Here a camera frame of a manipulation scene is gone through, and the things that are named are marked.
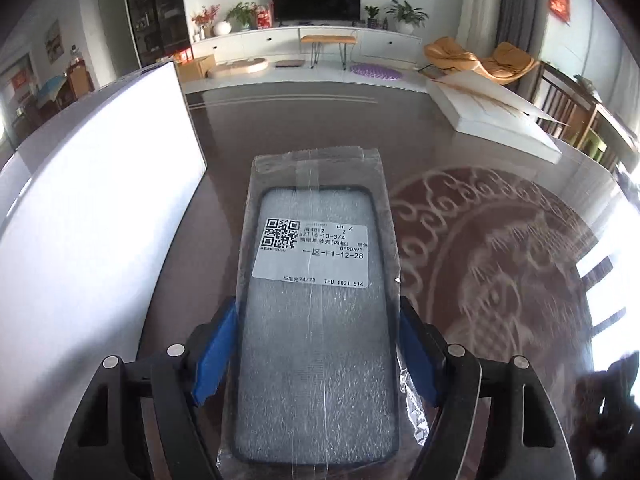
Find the phone case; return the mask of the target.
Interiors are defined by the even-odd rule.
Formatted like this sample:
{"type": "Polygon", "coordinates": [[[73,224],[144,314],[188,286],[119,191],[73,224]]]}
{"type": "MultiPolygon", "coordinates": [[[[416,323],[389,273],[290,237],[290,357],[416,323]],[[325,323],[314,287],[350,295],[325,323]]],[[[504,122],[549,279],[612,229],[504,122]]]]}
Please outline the phone case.
{"type": "Polygon", "coordinates": [[[407,478],[428,426],[399,348],[400,264],[377,150],[254,159],[235,300],[224,478],[407,478]]]}

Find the black cloth bundle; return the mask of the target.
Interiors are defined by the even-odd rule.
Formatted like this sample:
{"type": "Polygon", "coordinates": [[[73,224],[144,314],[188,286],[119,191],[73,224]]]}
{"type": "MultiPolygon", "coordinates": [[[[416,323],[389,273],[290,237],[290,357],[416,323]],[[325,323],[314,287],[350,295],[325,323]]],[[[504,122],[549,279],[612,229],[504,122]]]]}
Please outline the black cloth bundle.
{"type": "Polygon", "coordinates": [[[568,446],[578,479],[639,477],[639,407],[631,394],[638,371],[635,351],[576,382],[568,446]]]}

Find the large white storage box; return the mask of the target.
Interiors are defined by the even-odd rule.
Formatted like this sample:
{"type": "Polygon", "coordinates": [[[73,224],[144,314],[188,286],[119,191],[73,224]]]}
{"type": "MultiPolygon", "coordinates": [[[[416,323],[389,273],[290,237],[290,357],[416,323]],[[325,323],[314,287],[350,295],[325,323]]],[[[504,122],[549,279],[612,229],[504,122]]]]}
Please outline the large white storage box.
{"type": "Polygon", "coordinates": [[[52,477],[107,356],[132,360],[206,162],[175,65],[85,96],[1,173],[1,433],[52,477]]]}

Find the white flat canvas box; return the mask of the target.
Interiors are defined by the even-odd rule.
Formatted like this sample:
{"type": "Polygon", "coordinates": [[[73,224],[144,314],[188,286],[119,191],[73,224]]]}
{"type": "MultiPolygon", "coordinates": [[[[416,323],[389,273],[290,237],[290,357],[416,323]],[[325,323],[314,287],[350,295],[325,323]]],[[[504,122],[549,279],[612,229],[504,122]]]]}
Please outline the white flat canvas box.
{"type": "Polygon", "coordinates": [[[561,151],[537,120],[559,122],[506,87],[466,70],[427,81],[427,93],[458,133],[556,164],[561,151]]]}

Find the purple round floor mat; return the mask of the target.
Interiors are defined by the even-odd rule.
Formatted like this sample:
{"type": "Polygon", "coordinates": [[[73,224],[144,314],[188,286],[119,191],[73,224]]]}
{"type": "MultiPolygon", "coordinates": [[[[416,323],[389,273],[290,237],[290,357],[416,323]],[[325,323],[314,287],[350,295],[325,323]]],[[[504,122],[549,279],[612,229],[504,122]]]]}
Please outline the purple round floor mat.
{"type": "Polygon", "coordinates": [[[394,68],[371,63],[352,64],[349,67],[352,74],[376,80],[396,81],[402,79],[402,73],[394,68]]]}

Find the cardboard box on floor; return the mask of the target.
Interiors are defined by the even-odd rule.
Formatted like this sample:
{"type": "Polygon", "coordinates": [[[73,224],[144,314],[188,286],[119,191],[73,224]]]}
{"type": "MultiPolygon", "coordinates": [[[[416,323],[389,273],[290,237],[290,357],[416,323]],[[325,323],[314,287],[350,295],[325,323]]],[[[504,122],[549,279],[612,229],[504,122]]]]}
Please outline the cardboard box on floor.
{"type": "Polygon", "coordinates": [[[205,79],[207,72],[216,66],[213,54],[192,58],[192,60],[174,58],[174,62],[177,65],[178,78],[182,84],[205,79]]]}

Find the white TV cabinet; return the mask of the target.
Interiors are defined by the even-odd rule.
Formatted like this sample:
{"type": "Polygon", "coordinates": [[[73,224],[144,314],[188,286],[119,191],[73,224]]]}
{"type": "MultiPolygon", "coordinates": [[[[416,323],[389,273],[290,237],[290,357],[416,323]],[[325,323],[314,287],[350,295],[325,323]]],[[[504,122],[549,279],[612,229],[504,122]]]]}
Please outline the white TV cabinet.
{"type": "Polygon", "coordinates": [[[283,26],[245,32],[232,32],[192,44],[194,58],[213,55],[217,63],[244,60],[244,58],[311,57],[313,42],[307,37],[352,37],[354,44],[340,47],[338,44],[322,44],[320,58],[339,61],[341,54],[347,62],[386,63],[393,66],[415,66],[423,60],[422,39],[386,29],[370,29],[346,26],[283,26]]]}

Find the beige round floor cushion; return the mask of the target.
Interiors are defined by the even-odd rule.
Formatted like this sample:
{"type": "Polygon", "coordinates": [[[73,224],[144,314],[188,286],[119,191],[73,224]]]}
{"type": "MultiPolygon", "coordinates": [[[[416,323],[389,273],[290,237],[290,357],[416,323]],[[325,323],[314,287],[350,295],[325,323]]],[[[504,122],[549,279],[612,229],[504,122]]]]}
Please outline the beige round floor cushion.
{"type": "Polygon", "coordinates": [[[206,72],[206,77],[215,79],[220,77],[260,73],[269,66],[265,58],[247,58],[227,63],[216,64],[206,72]]]}

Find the green potted plant white pot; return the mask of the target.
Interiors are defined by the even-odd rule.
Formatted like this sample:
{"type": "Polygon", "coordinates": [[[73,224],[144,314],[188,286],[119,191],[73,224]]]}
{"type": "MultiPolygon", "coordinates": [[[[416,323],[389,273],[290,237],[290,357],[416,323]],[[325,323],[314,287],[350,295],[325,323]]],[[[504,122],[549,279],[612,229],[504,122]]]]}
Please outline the green potted plant white pot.
{"type": "Polygon", "coordinates": [[[412,35],[430,18],[422,8],[412,6],[407,0],[390,0],[386,13],[394,18],[396,30],[405,35],[412,35]]]}

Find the small dark potted plant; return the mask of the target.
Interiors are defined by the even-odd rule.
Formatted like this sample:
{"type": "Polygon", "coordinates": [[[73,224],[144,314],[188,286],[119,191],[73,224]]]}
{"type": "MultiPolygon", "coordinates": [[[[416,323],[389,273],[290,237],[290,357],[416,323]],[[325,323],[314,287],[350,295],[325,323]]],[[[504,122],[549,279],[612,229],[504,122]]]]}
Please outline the small dark potted plant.
{"type": "Polygon", "coordinates": [[[378,6],[365,6],[364,12],[367,14],[367,28],[378,29],[380,27],[380,22],[378,21],[380,8],[378,6]]]}

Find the small wooden bench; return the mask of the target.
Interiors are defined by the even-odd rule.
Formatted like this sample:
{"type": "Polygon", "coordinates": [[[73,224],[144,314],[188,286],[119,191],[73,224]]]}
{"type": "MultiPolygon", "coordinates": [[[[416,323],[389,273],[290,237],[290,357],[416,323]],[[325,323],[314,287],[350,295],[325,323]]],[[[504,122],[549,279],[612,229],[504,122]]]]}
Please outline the small wooden bench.
{"type": "Polygon", "coordinates": [[[347,48],[355,47],[357,38],[355,36],[342,35],[306,35],[300,38],[303,46],[310,47],[310,67],[315,68],[320,60],[322,48],[325,46],[335,46],[341,59],[342,70],[347,66],[347,48]]]}

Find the grey curtain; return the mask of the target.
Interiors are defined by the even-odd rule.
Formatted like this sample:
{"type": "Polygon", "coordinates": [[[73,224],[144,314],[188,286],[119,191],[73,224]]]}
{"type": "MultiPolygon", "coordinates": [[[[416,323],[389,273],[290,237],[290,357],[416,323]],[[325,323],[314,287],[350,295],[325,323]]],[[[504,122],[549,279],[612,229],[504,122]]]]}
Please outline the grey curtain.
{"type": "Polygon", "coordinates": [[[548,0],[500,0],[496,44],[508,42],[538,60],[548,21],[548,0]]]}

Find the green leafy plant left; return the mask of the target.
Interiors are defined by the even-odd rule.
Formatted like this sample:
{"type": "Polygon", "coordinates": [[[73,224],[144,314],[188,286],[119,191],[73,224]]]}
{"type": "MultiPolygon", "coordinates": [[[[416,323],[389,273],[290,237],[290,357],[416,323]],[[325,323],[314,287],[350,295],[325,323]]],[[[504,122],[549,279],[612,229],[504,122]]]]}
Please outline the green leafy plant left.
{"type": "Polygon", "coordinates": [[[229,23],[238,24],[242,30],[252,29],[255,27],[256,11],[256,3],[241,1],[229,10],[226,20],[229,23]]]}

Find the black flat television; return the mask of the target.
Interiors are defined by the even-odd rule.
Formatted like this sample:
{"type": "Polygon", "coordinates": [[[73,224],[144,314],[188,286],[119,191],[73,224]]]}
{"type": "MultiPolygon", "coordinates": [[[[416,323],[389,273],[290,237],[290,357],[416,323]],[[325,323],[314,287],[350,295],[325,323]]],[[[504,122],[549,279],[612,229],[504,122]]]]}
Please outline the black flat television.
{"type": "Polygon", "coordinates": [[[278,22],[337,21],[360,19],[361,0],[272,0],[278,22]]]}

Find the framed wall painting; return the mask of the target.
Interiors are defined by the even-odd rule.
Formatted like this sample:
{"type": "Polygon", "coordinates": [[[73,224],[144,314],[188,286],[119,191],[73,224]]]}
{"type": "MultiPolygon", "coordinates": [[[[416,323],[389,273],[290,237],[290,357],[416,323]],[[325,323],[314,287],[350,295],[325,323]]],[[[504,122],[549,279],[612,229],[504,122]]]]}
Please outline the framed wall painting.
{"type": "Polygon", "coordinates": [[[47,58],[53,64],[64,53],[60,22],[55,20],[46,31],[44,36],[44,46],[46,47],[47,58]]]}

